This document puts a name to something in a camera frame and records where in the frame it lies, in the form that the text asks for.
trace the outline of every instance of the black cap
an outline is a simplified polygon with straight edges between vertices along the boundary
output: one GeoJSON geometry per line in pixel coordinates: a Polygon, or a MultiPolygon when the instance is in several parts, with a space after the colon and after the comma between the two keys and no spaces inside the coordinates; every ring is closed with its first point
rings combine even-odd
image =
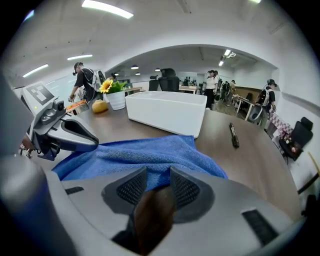
{"type": "Polygon", "coordinates": [[[267,81],[267,83],[268,83],[268,86],[270,86],[270,85],[272,85],[272,84],[276,84],[276,82],[275,82],[275,80],[273,80],[273,79],[269,79],[268,81],[267,81]]]}

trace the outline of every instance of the flower pot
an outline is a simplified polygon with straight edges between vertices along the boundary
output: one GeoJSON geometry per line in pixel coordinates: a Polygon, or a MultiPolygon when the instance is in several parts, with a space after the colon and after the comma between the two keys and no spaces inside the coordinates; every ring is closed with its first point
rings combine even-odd
{"type": "Polygon", "coordinates": [[[103,99],[105,102],[110,102],[110,105],[113,110],[121,110],[126,107],[126,100],[125,100],[125,92],[119,91],[110,94],[103,94],[103,99]]]}

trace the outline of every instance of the blue towel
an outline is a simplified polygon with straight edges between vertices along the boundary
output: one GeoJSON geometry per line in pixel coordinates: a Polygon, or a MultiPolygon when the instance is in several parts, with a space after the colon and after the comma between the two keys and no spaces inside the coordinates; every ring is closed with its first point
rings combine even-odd
{"type": "Polygon", "coordinates": [[[149,191],[170,183],[171,166],[228,178],[212,158],[197,151],[193,136],[181,135],[101,144],[94,151],[71,154],[53,171],[70,181],[147,167],[149,191]]]}

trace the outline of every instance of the desk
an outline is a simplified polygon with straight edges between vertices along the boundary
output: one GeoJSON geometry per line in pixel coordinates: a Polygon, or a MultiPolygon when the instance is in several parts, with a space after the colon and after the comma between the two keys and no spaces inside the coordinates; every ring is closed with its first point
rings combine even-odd
{"type": "MultiPolygon", "coordinates": [[[[128,119],[127,109],[93,114],[88,110],[78,115],[87,122],[99,138],[99,143],[157,138],[172,133],[128,119]]],[[[301,205],[296,185],[279,150],[257,125],[235,116],[206,110],[196,148],[211,157],[226,172],[230,180],[256,191],[293,221],[300,218],[301,205]],[[231,142],[232,122],[240,148],[231,142]]]]}
{"type": "Polygon", "coordinates": [[[246,98],[242,98],[241,96],[238,96],[238,98],[240,99],[240,102],[239,102],[238,109],[237,109],[237,111],[236,111],[237,113],[239,113],[239,109],[240,109],[240,106],[241,106],[241,103],[242,103],[242,102],[246,102],[246,103],[250,104],[248,113],[246,114],[246,117],[245,117],[245,120],[247,121],[247,120],[248,120],[248,117],[249,117],[249,115],[250,115],[252,106],[254,106],[255,104],[252,103],[251,101],[247,100],[246,98]]]}
{"type": "Polygon", "coordinates": [[[192,87],[182,86],[182,85],[179,86],[179,91],[190,91],[190,92],[193,92],[193,94],[196,94],[197,90],[199,89],[200,89],[199,86],[192,86],[192,87]]]}
{"type": "Polygon", "coordinates": [[[84,99],[79,102],[74,102],[72,105],[66,107],[66,112],[67,113],[73,112],[74,115],[77,115],[76,109],[86,105],[87,105],[87,102],[84,99]]]}
{"type": "Polygon", "coordinates": [[[127,92],[133,92],[133,91],[142,91],[142,87],[134,87],[134,88],[127,88],[127,89],[124,89],[124,91],[127,93],[127,92]]]}

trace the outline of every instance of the white ceiling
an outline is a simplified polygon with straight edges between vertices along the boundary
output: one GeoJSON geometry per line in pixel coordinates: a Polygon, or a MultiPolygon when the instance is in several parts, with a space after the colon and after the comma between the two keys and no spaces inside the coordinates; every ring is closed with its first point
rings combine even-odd
{"type": "MultiPolygon", "coordinates": [[[[149,51],[138,55],[128,61],[114,67],[110,73],[118,72],[120,76],[134,76],[137,71],[143,74],[151,74],[155,68],[174,68],[180,72],[190,72],[198,66],[198,72],[202,67],[209,67],[210,70],[218,67],[221,56],[226,48],[208,46],[177,46],[149,51]],[[139,70],[132,70],[133,65],[138,65],[139,70]]],[[[226,58],[222,69],[232,70],[237,67],[248,67],[254,65],[258,60],[237,53],[235,57],[226,58]]]]}
{"type": "MultiPolygon", "coordinates": [[[[41,80],[42,77],[49,76],[58,70],[70,69],[71,71],[74,61],[67,61],[67,58],[82,54],[93,54],[92,59],[85,60],[88,65],[103,67],[106,56],[117,48],[119,42],[123,44],[126,41],[127,47],[130,47],[133,34],[139,36],[146,27],[150,29],[150,24],[161,22],[164,14],[172,17],[194,14],[210,17],[219,12],[225,15],[221,25],[228,23],[229,16],[239,17],[253,26],[259,26],[261,31],[269,32],[270,36],[277,30],[277,26],[282,27],[286,22],[283,15],[275,11],[274,7],[270,7],[266,0],[256,5],[252,5],[248,0],[99,1],[122,8],[133,13],[134,16],[131,19],[124,19],[103,11],[82,8],[81,0],[47,0],[35,10],[32,18],[21,24],[19,31],[3,54],[2,68],[7,72],[7,77],[27,85],[35,79],[41,80]],[[184,11],[182,2],[187,2],[191,14],[184,11]],[[46,63],[49,64],[49,68],[31,75],[30,78],[21,78],[25,73],[46,63]]],[[[154,33],[158,33],[159,29],[166,28],[157,28],[154,33]]],[[[203,47],[202,51],[204,59],[214,63],[218,62],[224,53],[223,49],[206,47],[203,47]]],[[[200,58],[199,49],[196,47],[173,50],[169,53],[165,50],[164,53],[166,58],[173,58],[173,56],[178,56],[181,60],[200,58]]],[[[161,57],[158,53],[155,54],[154,58],[161,57]]],[[[245,60],[238,56],[233,62],[226,61],[225,65],[235,67],[250,61],[252,60],[245,60]]]]}

